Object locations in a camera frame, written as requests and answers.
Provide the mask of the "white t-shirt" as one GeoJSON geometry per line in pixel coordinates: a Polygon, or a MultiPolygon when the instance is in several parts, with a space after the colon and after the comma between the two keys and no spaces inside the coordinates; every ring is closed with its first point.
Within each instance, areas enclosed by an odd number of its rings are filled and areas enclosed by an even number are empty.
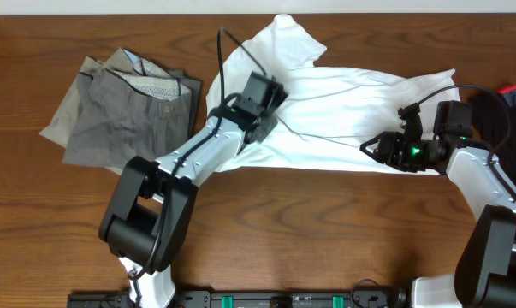
{"type": "Polygon", "coordinates": [[[454,70],[403,78],[360,68],[317,67],[327,50],[290,15],[277,15],[224,61],[206,95],[209,109],[220,93],[241,92],[252,71],[266,71],[287,89],[279,122],[261,143],[248,145],[220,167],[324,169],[394,173],[359,147],[383,131],[399,131],[398,110],[420,102],[423,136],[432,136],[436,106],[457,100],[454,70]]]}

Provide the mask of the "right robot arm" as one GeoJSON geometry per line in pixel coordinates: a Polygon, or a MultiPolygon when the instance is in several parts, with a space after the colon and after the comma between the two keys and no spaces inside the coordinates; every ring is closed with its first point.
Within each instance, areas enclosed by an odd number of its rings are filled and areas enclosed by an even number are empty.
{"type": "Polygon", "coordinates": [[[400,109],[400,132],[384,131],[359,149],[402,172],[427,169],[453,182],[476,225],[453,274],[417,278],[395,300],[405,307],[516,307],[516,186],[486,143],[472,137],[472,107],[437,105],[433,137],[423,139],[420,108],[400,109]]]}

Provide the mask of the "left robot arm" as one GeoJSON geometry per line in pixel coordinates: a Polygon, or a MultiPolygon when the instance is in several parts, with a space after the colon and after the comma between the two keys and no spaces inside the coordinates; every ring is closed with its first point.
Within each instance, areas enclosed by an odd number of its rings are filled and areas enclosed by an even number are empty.
{"type": "Polygon", "coordinates": [[[186,238],[199,187],[247,145],[264,141],[287,96],[275,78],[253,72],[243,91],[223,97],[185,144],[154,160],[136,156],[127,162],[98,237],[127,271],[130,306],[170,304],[170,266],[186,238]]]}

